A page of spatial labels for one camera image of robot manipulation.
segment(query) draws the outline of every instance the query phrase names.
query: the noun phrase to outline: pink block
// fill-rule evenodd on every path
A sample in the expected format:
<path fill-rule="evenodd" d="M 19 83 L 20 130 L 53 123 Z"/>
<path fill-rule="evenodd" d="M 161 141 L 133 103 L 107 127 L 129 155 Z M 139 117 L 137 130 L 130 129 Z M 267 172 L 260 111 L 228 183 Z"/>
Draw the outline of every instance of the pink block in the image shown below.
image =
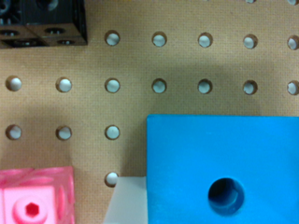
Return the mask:
<path fill-rule="evenodd" d="M 3 224 L 68 224 L 74 216 L 72 167 L 38 169 L 3 190 Z"/>
<path fill-rule="evenodd" d="M 0 224 L 5 224 L 4 219 L 4 188 L 9 184 L 28 175 L 34 169 L 2 170 L 0 171 Z"/>

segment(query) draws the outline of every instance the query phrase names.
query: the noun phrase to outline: pegboard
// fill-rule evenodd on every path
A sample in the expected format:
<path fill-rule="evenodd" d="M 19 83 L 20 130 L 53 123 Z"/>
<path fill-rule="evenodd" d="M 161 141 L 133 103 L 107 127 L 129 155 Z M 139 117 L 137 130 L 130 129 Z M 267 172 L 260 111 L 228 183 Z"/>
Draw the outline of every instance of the pegboard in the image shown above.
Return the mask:
<path fill-rule="evenodd" d="M 113 189 L 104 178 L 146 175 L 148 114 L 298 116 L 299 98 L 287 91 L 298 79 L 298 50 L 288 48 L 298 34 L 299 6 L 287 0 L 86 1 L 88 47 L 4 49 L 1 55 L 0 168 L 73 165 L 76 176 L 77 223 L 102 223 Z M 109 46 L 105 36 L 117 31 L 121 41 Z M 163 32 L 157 48 L 152 36 Z M 213 37 L 202 48 L 202 33 Z M 244 47 L 255 35 L 254 49 Z M 7 79 L 22 87 L 9 91 Z M 67 77 L 72 90 L 61 93 L 56 81 Z M 109 93 L 105 83 L 116 78 L 121 88 Z M 152 82 L 167 88 L 155 93 Z M 202 94 L 200 80 L 212 91 Z M 247 95 L 246 81 L 258 90 Z M 17 124 L 19 140 L 5 135 Z M 72 136 L 56 137 L 67 125 Z M 117 140 L 105 129 L 116 125 Z"/>

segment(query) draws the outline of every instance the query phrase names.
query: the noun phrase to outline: blue block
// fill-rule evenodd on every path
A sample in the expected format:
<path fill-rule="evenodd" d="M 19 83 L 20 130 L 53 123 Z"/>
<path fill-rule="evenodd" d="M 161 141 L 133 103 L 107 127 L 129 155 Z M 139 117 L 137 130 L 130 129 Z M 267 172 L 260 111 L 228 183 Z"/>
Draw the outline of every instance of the blue block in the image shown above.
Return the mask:
<path fill-rule="evenodd" d="M 148 117 L 149 224 L 299 223 L 299 118 Z"/>

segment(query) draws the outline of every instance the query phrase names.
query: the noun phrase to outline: black block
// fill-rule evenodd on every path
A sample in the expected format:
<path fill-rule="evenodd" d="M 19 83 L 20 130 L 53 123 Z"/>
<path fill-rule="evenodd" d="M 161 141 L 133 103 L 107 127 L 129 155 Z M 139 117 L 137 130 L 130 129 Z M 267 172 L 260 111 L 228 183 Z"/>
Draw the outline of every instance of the black block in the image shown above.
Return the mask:
<path fill-rule="evenodd" d="M 81 0 L 24 0 L 24 23 L 42 37 L 82 36 L 86 42 L 84 2 Z"/>
<path fill-rule="evenodd" d="M 21 0 L 0 0 L 0 40 L 36 38 L 23 26 Z"/>
<path fill-rule="evenodd" d="M 0 0 L 0 49 L 87 45 L 84 0 Z"/>

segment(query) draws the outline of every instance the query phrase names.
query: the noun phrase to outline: hole in blue block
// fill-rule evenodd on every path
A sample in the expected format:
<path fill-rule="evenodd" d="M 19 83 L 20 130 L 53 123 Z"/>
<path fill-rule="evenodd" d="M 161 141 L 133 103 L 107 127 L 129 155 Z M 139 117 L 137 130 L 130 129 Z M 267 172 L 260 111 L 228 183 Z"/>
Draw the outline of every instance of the hole in blue block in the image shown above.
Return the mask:
<path fill-rule="evenodd" d="M 208 201 L 211 208 L 221 216 L 230 216 L 242 206 L 244 190 L 231 179 L 222 178 L 215 181 L 209 189 Z"/>

